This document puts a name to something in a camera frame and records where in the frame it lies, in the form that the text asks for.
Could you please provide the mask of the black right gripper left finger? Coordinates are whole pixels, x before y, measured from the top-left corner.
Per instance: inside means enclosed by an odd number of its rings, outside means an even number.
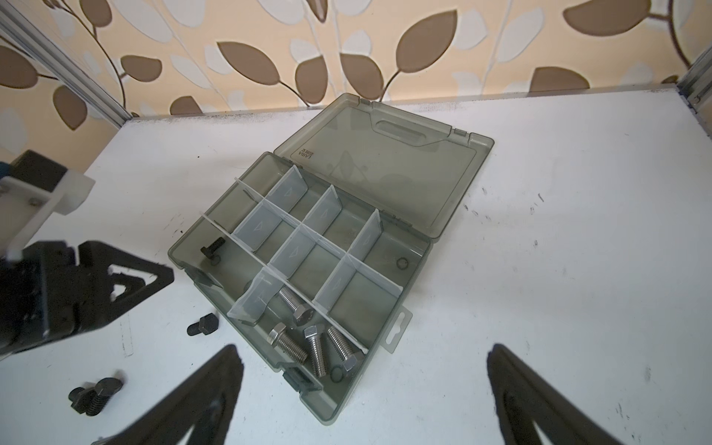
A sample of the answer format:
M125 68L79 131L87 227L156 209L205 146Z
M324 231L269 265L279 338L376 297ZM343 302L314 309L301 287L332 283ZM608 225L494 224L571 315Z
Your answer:
M227 345L124 431L99 444L223 444L244 376L237 347Z

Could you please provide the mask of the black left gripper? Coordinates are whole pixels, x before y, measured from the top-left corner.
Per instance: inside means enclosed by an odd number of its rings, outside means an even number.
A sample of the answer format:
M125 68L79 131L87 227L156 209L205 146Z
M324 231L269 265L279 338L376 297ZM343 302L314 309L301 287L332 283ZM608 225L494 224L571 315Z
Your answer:
M1 354L31 347L46 333L46 276L55 252L73 257L64 242L31 248L30 241L54 213L68 215L88 198L95 181L27 150L1 163ZM111 324L174 281L172 268L99 241L78 248L74 334Z

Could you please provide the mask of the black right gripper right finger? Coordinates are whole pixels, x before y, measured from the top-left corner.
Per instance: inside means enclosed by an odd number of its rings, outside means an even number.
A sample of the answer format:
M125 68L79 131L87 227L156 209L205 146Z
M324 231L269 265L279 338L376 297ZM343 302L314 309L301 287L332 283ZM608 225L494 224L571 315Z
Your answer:
M609 433L584 415L502 344L488 354L496 415L506 444L608 444Z

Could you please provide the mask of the black hex bolt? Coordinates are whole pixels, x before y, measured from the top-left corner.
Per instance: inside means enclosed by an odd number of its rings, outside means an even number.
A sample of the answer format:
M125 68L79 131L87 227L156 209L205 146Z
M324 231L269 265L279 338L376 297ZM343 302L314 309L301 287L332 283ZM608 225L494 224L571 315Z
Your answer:
M82 388L82 387L77 387L73 389L69 395L68 399L70 400L70 407L74 409L77 413L80 415L83 415L86 413L87 409L92 403L92 400L95 398L95 391L93 388Z
M221 256L218 251L224 246L225 239L223 237L218 237L209 246L204 246L200 248L200 252L211 262L211 264L218 264L221 261Z
M199 334L211 335L219 328L219 317L214 313L208 313L200 318L198 322L187 327L187 335L194 337Z
M123 382L119 378L103 378L94 386L94 397L89 403L85 414L87 416L99 415L109 400L123 387Z

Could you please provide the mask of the silver hex bolt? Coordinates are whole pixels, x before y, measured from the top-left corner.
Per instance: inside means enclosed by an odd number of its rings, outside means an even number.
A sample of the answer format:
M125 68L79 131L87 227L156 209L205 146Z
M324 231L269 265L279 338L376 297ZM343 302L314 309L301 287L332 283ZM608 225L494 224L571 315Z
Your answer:
M296 326L304 326L313 318L315 310L305 303L294 291L288 287L282 287L278 292L281 300L292 311L292 317Z

